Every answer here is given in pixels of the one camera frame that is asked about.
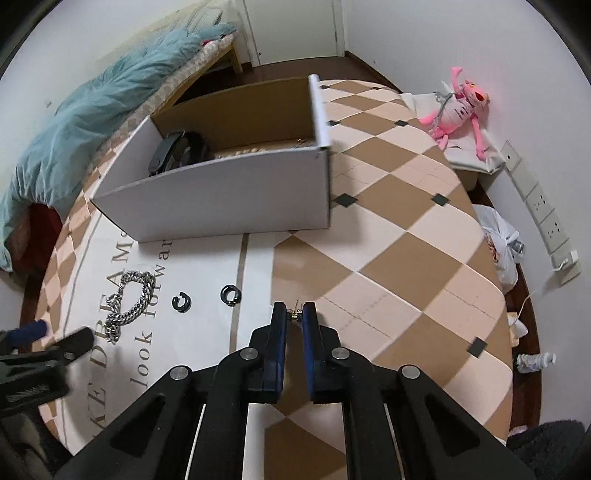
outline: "door frame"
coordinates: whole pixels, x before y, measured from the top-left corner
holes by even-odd
[[[336,39],[336,53],[338,57],[345,56],[345,25],[343,17],[343,6],[341,0],[331,0],[333,11],[333,22],[335,25],[335,39]],[[248,54],[251,58],[253,67],[260,67],[261,61],[259,59],[258,50],[256,47],[256,40],[254,32],[252,31],[251,19],[248,15],[248,8],[246,7],[246,0],[236,1],[236,9],[238,10],[242,25],[244,27],[244,35],[246,37],[246,45],[248,46]]]

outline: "pink stuffed animal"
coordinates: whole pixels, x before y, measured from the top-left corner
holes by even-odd
[[[449,134],[460,128],[469,118],[476,138],[476,156],[480,160],[486,161],[482,133],[480,132],[480,124],[476,113],[483,112],[490,99],[484,90],[478,88],[470,80],[466,80],[461,86],[458,85],[457,77],[461,72],[460,67],[452,68],[454,93],[450,93],[444,98],[439,110],[420,118],[419,121],[423,125],[431,126],[429,134],[434,140],[438,140],[439,147],[444,150],[449,140]]]

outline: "white bottle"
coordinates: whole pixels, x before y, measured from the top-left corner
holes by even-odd
[[[546,368],[550,364],[556,363],[556,354],[554,353],[538,353],[537,355],[527,355],[520,353],[517,355],[517,370],[522,374],[529,374],[538,372]]]

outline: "teal comforter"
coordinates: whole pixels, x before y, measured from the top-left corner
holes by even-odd
[[[174,30],[151,46],[121,58],[78,87],[59,106],[50,124],[23,153],[0,201],[0,268],[12,271],[5,243],[27,207],[42,203],[65,218],[100,145],[168,75],[186,64],[205,40],[220,39],[235,30],[229,24],[192,34]]]

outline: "plush toy head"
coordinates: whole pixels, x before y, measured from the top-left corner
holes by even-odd
[[[464,84],[464,95],[475,108],[480,110],[484,110],[490,101],[488,93],[470,80],[466,80]]]

